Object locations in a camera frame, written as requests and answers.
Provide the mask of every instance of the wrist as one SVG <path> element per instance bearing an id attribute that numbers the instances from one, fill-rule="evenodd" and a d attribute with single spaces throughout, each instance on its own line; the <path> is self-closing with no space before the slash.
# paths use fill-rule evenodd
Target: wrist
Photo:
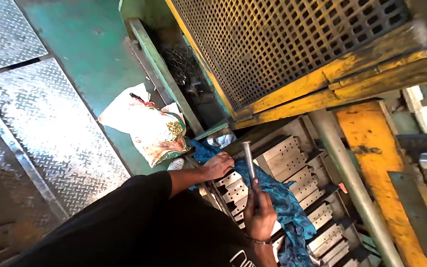
<path id="1" fill-rule="evenodd" d="M 253 250 L 256 255 L 265 255 L 273 252 L 273 245 L 253 243 Z"/>
<path id="2" fill-rule="evenodd" d="M 203 181 L 207 181 L 210 180 L 209 178 L 209 170 L 210 168 L 208 166 L 200 166 L 197 167 L 197 171 L 198 171 L 198 180 L 197 182 L 203 182 Z"/>

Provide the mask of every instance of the white plastic bag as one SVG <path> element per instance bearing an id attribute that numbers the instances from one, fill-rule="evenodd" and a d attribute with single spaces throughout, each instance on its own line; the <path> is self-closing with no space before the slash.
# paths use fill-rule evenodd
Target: white plastic bag
<path id="1" fill-rule="evenodd" d="M 176 103 L 160 110 L 149 102 L 144 84 L 127 88 L 98 117 L 106 126 L 131 135 L 134 146 L 152 167 L 190 149 L 186 124 Z"/>

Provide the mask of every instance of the green metal panel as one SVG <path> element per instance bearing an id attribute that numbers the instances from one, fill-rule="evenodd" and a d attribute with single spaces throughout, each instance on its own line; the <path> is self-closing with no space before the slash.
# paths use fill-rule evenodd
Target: green metal panel
<path id="1" fill-rule="evenodd" d="M 117 0 L 17 3 L 95 116 L 125 88 L 148 82 L 125 44 L 127 33 Z M 152 84 L 146 86 L 153 93 Z M 163 162 L 151 169 L 128 134 L 110 127 L 104 130 L 131 174 L 167 168 L 168 162 Z"/>
<path id="2" fill-rule="evenodd" d="M 141 24 L 141 21 L 139 19 L 131 19 L 128 23 L 136 36 L 136 39 L 139 41 L 139 45 L 141 45 L 146 58 L 151 63 L 157 78 L 163 85 L 165 92 L 177 103 L 179 110 L 189 123 L 193 133 L 195 135 L 203 133 L 204 129 L 200 125 L 199 120 L 193 113 L 192 108 L 189 106 L 189 103 L 181 90 L 175 83 L 174 78 L 168 70 L 168 66 L 156 50 L 156 47 L 152 43 L 151 38 L 149 38 L 149 35 Z"/>

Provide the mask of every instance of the rust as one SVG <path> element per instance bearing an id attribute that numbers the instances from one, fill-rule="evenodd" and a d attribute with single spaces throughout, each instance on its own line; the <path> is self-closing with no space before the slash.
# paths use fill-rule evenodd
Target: rust
<path id="1" fill-rule="evenodd" d="M 367 147 L 364 145 L 358 145 L 358 146 L 351 146 L 350 150 L 354 153 L 354 154 L 368 154 L 368 153 L 373 153 L 373 154 L 377 154 L 377 155 L 381 155 L 382 154 L 382 150 L 380 148 L 377 147 Z"/>

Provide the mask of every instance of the yellow painted steel beam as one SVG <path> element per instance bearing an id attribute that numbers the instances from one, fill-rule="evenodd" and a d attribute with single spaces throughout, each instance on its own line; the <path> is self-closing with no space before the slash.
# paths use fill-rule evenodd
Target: yellow painted steel beam
<path id="1" fill-rule="evenodd" d="M 245 128 L 425 83 L 427 49 L 378 64 L 356 76 L 332 83 L 325 90 L 259 112 L 252 119 L 230 124 L 230 128 Z"/>
<path id="2" fill-rule="evenodd" d="M 336 116 L 405 264 L 427 266 L 427 257 L 388 176 L 388 172 L 404 172 L 405 165 L 380 103 L 349 106 Z"/>

